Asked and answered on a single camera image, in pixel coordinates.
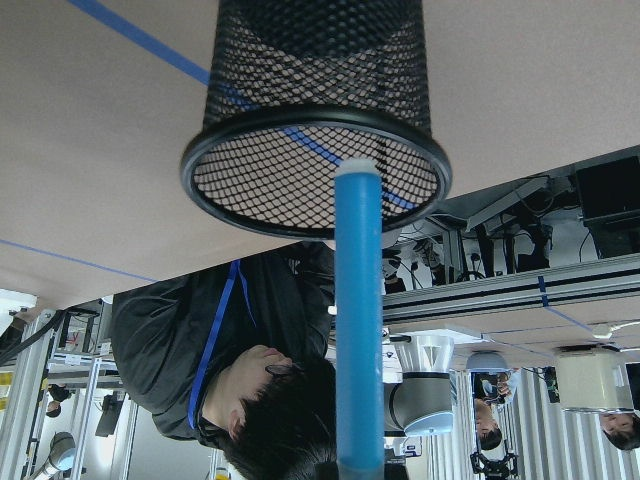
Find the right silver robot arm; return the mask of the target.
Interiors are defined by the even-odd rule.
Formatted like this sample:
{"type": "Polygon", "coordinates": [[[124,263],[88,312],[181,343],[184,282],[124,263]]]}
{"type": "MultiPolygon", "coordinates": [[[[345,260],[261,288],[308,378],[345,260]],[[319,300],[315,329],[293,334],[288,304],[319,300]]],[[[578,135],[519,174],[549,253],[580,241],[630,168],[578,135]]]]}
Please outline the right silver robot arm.
{"type": "Polygon", "coordinates": [[[384,385],[387,438],[438,436],[454,423],[450,363],[454,341],[441,335],[392,335],[401,379],[384,385]]]}

